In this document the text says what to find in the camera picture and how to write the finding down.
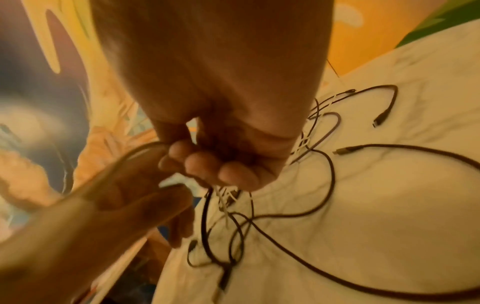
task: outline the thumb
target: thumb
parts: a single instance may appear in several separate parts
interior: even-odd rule
[[[148,230],[167,223],[192,205],[190,189],[177,184],[148,194],[122,208],[125,221],[132,229]]]

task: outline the tangled cable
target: tangled cable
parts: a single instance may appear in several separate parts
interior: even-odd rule
[[[357,94],[367,92],[367,91],[370,91],[370,90],[374,90],[374,89],[391,89],[391,90],[393,90],[393,96],[392,96],[392,99],[390,101],[390,105],[388,106],[388,108],[386,110],[384,110],[382,113],[380,113],[380,115],[378,115],[375,118],[375,120],[373,121],[373,126],[377,127],[377,126],[381,125],[387,119],[387,117],[389,116],[389,114],[390,114],[390,112],[393,108],[393,105],[394,105],[395,100],[396,100],[397,95],[398,95],[398,87],[397,86],[395,86],[395,85],[375,86],[375,87],[367,88],[367,89],[364,89],[364,90],[361,90],[361,91],[358,91],[358,92],[356,90],[353,90],[353,89],[352,90],[347,90],[345,92],[340,93],[340,94],[348,94],[347,96],[345,96],[343,98],[340,98],[336,101],[333,101],[332,103],[337,103],[341,100],[347,99],[348,97],[355,96]],[[327,107],[327,106],[324,106],[324,107],[321,108],[320,106],[331,98],[334,98],[334,96],[322,101],[321,103],[319,103],[318,100],[315,99],[316,106],[312,110],[316,110],[316,111],[315,111],[315,113],[313,113],[312,115],[310,115],[308,117],[310,120],[315,119],[315,121],[314,121],[308,135],[305,137],[302,133],[302,135],[300,137],[299,147],[305,146],[307,148],[307,150],[304,153],[302,153],[299,157],[295,158],[290,163],[290,164],[293,164],[295,162],[298,162],[299,160],[301,160],[303,157],[305,157],[310,152],[315,152],[315,153],[321,154],[327,159],[329,167],[330,167],[331,182],[330,182],[330,186],[329,186],[329,189],[328,189],[328,192],[327,192],[326,196],[323,198],[323,200],[317,206],[315,206],[314,208],[312,208],[310,210],[306,210],[306,211],[300,212],[300,213],[291,213],[291,214],[272,213],[272,214],[255,215],[254,214],[254,202],[253,202],[253,199],[252,199],[252,194],[250,193],[249,194],[250,195],[250,205],[251,205],[251,216],[250,217],[246,216],[242,213],[239,213],[239,212],[229,212],[227,214],[228,217],[234,222],[234,224],[236,226],[236,231],[233,233],[233,235],[230,239],[230,242],[228,244],[228,258],[229,258],[229,260],[228,261],[221,261],[219,258],[217,258],[214,255],[214,253],[212,252],[212,250],[210,248],[210,244],[209,244],[210,233],[211,233],[213,227],[216,225],[217,222],[219,222],[219,220],[221,218],[218,221],[216,221],[215,223],[213,223],[213,225],[210,227],[210,229],[207,230],[207,215],[208,215],[208,209],[209,209],[209,205],[210,205],[212,194],[213,194],[213,190],[211,188],[208,190],[207,195],[206,195],[206,199],[205,199],[205,204],[204,204],[203,211],[202,211],[202,216],[201,216],[200,233],[201,233],[202,246],[205,250],[205,253],[207,254],[209,259],[211,260],[211,262],[200,264],[200,265],[192,265],[192,263],[190,262],[190,259],[189,259],[189,254],[187,255],[187,262],[192,267],[202,267],[202,266],[210,265],[210,264],[213,263],[213,264],[217,264],[218,266],[223,268],[223,274],[222,274],[222,276],[221,276],[221,278],[218,282],[218,289],[216,290],[216,292],[214,293],[213,298],[212,298],[213,302],[216,303],[219,300],[220,296],[224,293],[224,291],[225,291],[225,289],[228,285],[228,282],[230,280],[230,275],[232,273],[233,268],[235,266],[237,266],[238,263],[240,263],[240,261],[242,260],[242,258],[244,256],[244,250],[245,250],[245,238],[247,237],[247,235],[250,231],[250,228],[252,226],[261,235],[263,235],[266,239],[268,239],[271,243],[273,243],[278,249],[280,249],[281,251],[283,251],[284,253],[286,253],[287,255],[289,255],[290,257],[295,259],[296,261],[298,261],[300,264],[302,264],[306,268],[308,268],[311,271],[313,271],[313,272],[315,272],[315,273],[317,273],[317,274],[319,274],[319,275],[321,275],[321,276],[323,276],[323,277],[325,277],[329,280],[332,280],[332,281],[334,281],[334,282],[336,282],[340,285],[343,285],[345,287],[348,287],[348,288],[351,288],[351,289],[354,289],[354,290],[357,290],[357,291],[360,291],[360,292],[364,292],[364,293],[368,293],[368,294],[372,294],[372,295],[377,295],[377,296],[388,297],[388,298],[396,298],[396,299],[411,300],[411,301],[431,301],[431,302],[450,302],[450,301],[459,301],[459,300],[465,300],[465,299],[480,297],[480,286],[474,286],[472,288],[463,289],[463,290],[451,290],[451,291],[438,292],[438,293],[415,293],[415,292],[397,291],[397,290],[389,290],[389,289],[380,289],[380,288],[374,288],[374,287],[370,287],[370,286],[360,285],[360,284],[342,279],[338,276],[335,276],[331,273],[328,273],[326,271],[323,271],[323,270],[313,266],[312,264],[308,263],[307,261],[303,260],[299,256],[295,255],[293,252],[291,252],[290,250],[285,248],[283,245],[278,243],[269,234],[267,234],[265,231],[263,231],[261,228],[259,228],[257,226],[255,221],[259,220],[259,219],[265,219],[265,218],[278,218],[278,219],[281,219],[281,218],[298,218],[298,217],[305,217],[305,216],[312,215],[312,214],[318,212],[319,210],[321,210],[323,207],[325,207],[326,204],[328,203],[329,199],[331,198],[331,196],[333,194],[333,191],[334,191],[334,188],[335,188],[335,182],[336,182],[334,164],[332,162],[332,159],[325,152],[323,152],[321,150],[316,150],[315,147],[318,146],[321,142],[323,142],[330,134],[332,134],[337,129],[337,127],[340,125],[340,123],[342,121],[340,115],[336,112],[324,113],[324,115],[336,116],[337,117],[337,123],[320,140],[315,142],[311,147],[308,146],[308,142],[304,142],[305,139],[310,138],[310,135],[311,135],[313,129],[315,128],[315,126],[317,124],[317,121],[319,119],[320,110]],[[430,153],[430,154],[437,154],[437,155],[441,155],[441,156],[456,159],[456,160],[458,160],[460,162],[463,162],[463,163],[473,167],[474,169],[480,171],[480,163],[478,163],[477,161],[472,160],[472,159],[470,159],[466,156],[459,155],[459,154],[452,153],[452,152],[447,152],[447,151],[442,151],[442,150],[437,150],[437,149],[431,149],[431,148],[425,148],[425,147],[419,147],[419,146],[412,146],[412,145],[366,144],[366,145],[351,146],[351,147],[345,147],[345,148],[337,149],[333,153],[336,154],[336,155],[345,155],[345,154],[354,153],[354,152],[359,151],[359,150],[364,149],[364,148],[373,148],[373,147],[408,149],[408,150],[426,152],[426,153]],[[240,216],[241,218],[244,219],[244,221],[242,223],[239,223],[239,221],[235,218],[235,216]],[[242,228],[245,225],[247,225],[247,228],[246,228],[245,233],[244,233]],[[239,246],[237,247],[236,252],[234,253],[233,252],[233,244],[234,244],[234,241],[235,241],[237,235],[239,236],[240,240],[239,240]],[[196,241],[196,240],[193,240],[190,243],[190,246],[188,248],[188,253],[190,253],[191,251],[194,250],[197,243],[198,243],[198,241]]]

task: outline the cord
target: cord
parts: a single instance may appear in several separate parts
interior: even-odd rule
[[[392,97],[392,100],[390,102],[389,107],[386,110],[384,110],[379,116],[377,116],[377,118],[374,120],[373,126],[376,127],[376,126],[381,125],[385,121],[385,119],[389,116],[389,114],[392,110],[392,107],[395,103],[395,100],[397,98],[397,94],[398,94],[397,86],[395,86],[395,85],[375,86],[375,87],[364,89],[364,90],[359,91],[359,92],[354,92],[353,90],[348,90],[348,91],[345,91],[344,93],[347,93],[347,94],[350,94],[350,95],[348,95],[346,97],[343,97],[343,98],[341,98],[341,99],[339,99],[335,102],[339,102],[339,101],[344,100],[344,99],[346,99],[350,96],[360,94],[360,93],[363,93],[363,92],[366,92],[366,91],[369,91],[369,90],[378,89],[378,88],[393,89],[393,97]],[[312,126],[312,129],[315,127],[315,125],[318,121],[320,110],[325,108],[325,107],[320,108],[320,105],[322,103],[318,103],[318,101],[316,100],[316,107],[314,108],[314,109],[316,109],[316,117],[315,118],[313,118],[312,116],[309,117],[310,119],[315,119],[315,122]],[[332,280],[332,281],[334,281],[334,282],[336,282],[336,283],[338,283],[342,286],[348,287],[350,289],[354,289],[354,290],[357,290],[357,291],[360,291],[360,292],[364,292],[364,293],[368,293],[368,294],[376,295],[376,296],[403,299],[403,300],[411,300],[411,301],[451,302],[451,301],[460,301],[460,300],[480,297],[480,286],[474,286],[472,288],[463,289],[463,290],[451,290],[451,291],[437,292],[437,293],[416,293],[416,292],[406,292],[406,291],[397,291],[397,290],[374,288],[374,287],[370,287],[370,286],[364,286],[364,285],[356,284],[354,282],[342,279],[340,277],[337,277],[337,276],[335,276],[331,273],[328,273],[326,271],[323,271],[323,270],[313,266],[312,264],[310,264],[307,261],[303,260],[302,258],[298,257],[293,252],[291,252],[290,250],[285,248],[283,245],[278,243],[275,239],[273,239],[270,235],[268,235],[265,231],[263,231],[262,229],[260,229],[256,225],[255,221],[259,220],[259,219],[263,219],[263,218],[279,218],[280,219],[280,218],[298,218],[298,217],[309,216],[309,215],[312,215],[312,214],[320,211],[328,203],[328,201],[331,198],[331,196],[333,194],[333,191],[335,189],[335,183],[336,183],[335,168],[334,168],[332,159],[325,152],[320,151],[320,150],[316,150],[315,147],[318,146],[331,133],[333,133],[334,130],[337,129],[337,127],[340,125],[342,119],[341,119],[341,116],[336,112],[328,112],[328,113],[325,113],[324,115],[335,115],[337,117],[337,123],[335,124],[335,126],[330,131],[328,131],[327,134],[324,135],[319,141],[317,141],[311,147],[308,147],[307,151],[305,151],[302,155],[300,155],[295,160],[293,160],[290,164],[298,162],[300,159],[305,157],[310,151],[323,155],[328,161],[328,164],[330,166],[330,174],[331,174],[331,182],[330,182],[330,186],[329,186],[329,189],[328,189],[328,192],[327,192],[325,198],[317,206],[315,206],[314,208],[312,208],[310,210],[304,211],[304,212],[291,213],[291,214],[281,214],[280,213],[280,214],[254,215],[254,212],[253,212],[254,204],[253,204],[252,195],[250,193],[250,203],[251,203],[251,207],[252,207],[252,216],[251,217],[248,217],[248,216],[246,216],[242,213],[239,213],[239,212],[228,213],[229,217],[231,217],[231,218],[234,218],[234,215],[236,215],[236,216],[240,216],[244,219],[244,222],[242,222],[242,223],[238,223],[235,220],[235,225],[237,226],[237,230],[232,235],[232,237],[230,239],[230,242],[229,242],[229,245],[228,245],[228,254],[229,254],[229,259],[230,259],[229,263],[222,262],[218,258],[216,258],[216,256],[213,254],[213,252],[210,248],[209,242],[208,242],[208,238],[209,238],[209,234],[210,234],[211,229],[209,231],[207,231],[207,213],[208,213],[208,207],[209,207],[210,200],[211,200],[211,197],[212,197],[212,192],[213,192],[213,190],[211,188],[208,190],[206,200],[205,200],[205,205],[203,207],[202,218],[201,218],[201,231],[200,231],[201,240],[202,240],[202,244],[203,244],[203,247],[205,249],[205,252],[206,252],[207,256],[211,259],[211,261],[213,263],[215,263],[217,265],[220,265],[223,268],[223,274],[222,274],[222,277],[219,281],[218,289],[217,289],[217,291],[215,292],[215,294],[212,298],[213,302],[217,303],[218,300],[220,299],[220,294],[223,294],[225,292],[225,288],[226,288],[226,286],[228,284],[228,281],[229,281],[229,278],[232,274],[233,267],[235,267],[241,261],[241,259],[243,257],[243,250],[245,249],[244,241],[245,241],[245,238],[246,238],[246,235],[247,235],[247,233],[243,234],[243,232],[242,232],[242,227],[244,225],[248,225],[248,229],[253,226],[261,235],[263,235],[266,239],[268,239],[271,243],[273,243],[277,248],[279,248],[281,251],[283,251],[284,253],[286,253],[287,255],[289,255],[290,257],[292,257],[293,259],[295,259],[296,261],[298,261],[300,264],[307,267],[311,271],[313,271],[313,272],[315,272],[315,273],[317,273],[317,274],[319,274],[319,275],[321,275],[321,276],[323,276],[323,277],[325,277],[329,280]],[[480,171],[480,163],[478,163],[477,161],[475,161],[473,159],[470,159],[466,156],[459,155],[459,154],[456,154],[456,153],[453,153],[453,152],[448,152],[448,151],[443,151],[443,150],[438,150],[438,149],[431,149],[431,148],[420,147],[420,146],[414,146],[414,145],[365,144],[365,145],[359,145],[359,146],[350,146],[350,147],[340,148],[340,149],[337,149],[336,151],[334,151],[333,153],[336,154],[336,155],[346,155],[346,154],[354,153],[354,152],[359,151],[361,149],[370,148],[370,147],[410,149],[410,150],[416,150],[416,151],[441,155],[441,156],[450,157],[450,158],[456,159],[458,161],[461,161],[465,164],[468,164],[468,165],[472,166],[473,168],[477,169],[478,171]],[[238,259],[235,260],[235,259],[233,259],[232,249],[233,249],[233,242],[234,242],[237,234],[240,237],[240,245],[237,248],[237,250],[239,250],[241,252],[241,255]]]

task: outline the marble table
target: marble table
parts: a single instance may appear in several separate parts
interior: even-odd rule
[[[448,158],[416,151],[369,148],[403,143],[456,152],[480,161],[480,21],[413,42],[381,56],[322,89],[318,99],[355,88],[395,84],[398,99],[386,122],[372,120],[392,92],[375,90],[332,105],[342,124],[319,148],[333,159],[337,185],[327,208],[310,217],[259,220],[279,243],[316,267],[376,288],[441,292],[480,285],[480,173]],[[336,122],[325,116],[313,141]],[[330,182],[328,163],[310,155],[253,193],[255,213],[302,211],[318,204]],[[196,208],[194,238],[200,238]],[[244,195],[233,210],[248,214]],[[211,223],[221,216],[215,201]],[[210,243],[227,259],[233,225],[219,223]],[[210,303],[221,269],[190,268],[189,242],[173,250],[158,282],[154,304]],[[233,271],[222,303],[402,303],[363,294],[329,281],[279,251],[255,230]],[[206,261],[201,246],[192,263]],[[467,301],[479,302],[480,299]]]

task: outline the painted wall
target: painted wall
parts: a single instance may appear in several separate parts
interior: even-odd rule
[[[337,0],[323,85],[338,79],[334,70],[344,75],[478,18],[466,12],[479,3]],[[0,7],[0,210],[8,209],[0,214],[11,220],[12,212],[25,218],[19,208],[54,203],[156,136],[107,64],[87,0],[0,0]]]

